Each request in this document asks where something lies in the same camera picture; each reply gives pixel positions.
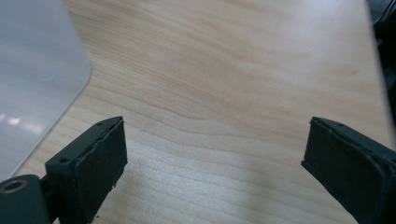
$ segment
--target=wooden table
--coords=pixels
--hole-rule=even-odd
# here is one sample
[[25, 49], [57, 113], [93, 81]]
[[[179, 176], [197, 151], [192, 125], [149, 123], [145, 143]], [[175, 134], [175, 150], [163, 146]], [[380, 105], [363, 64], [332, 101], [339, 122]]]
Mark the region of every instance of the wooden table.
[[94, 223], [356, 223], [300, 161], [313, 116], [392, 147], [365, 1], [66, 4], [92, 77], [17, 175], [122, 115]]

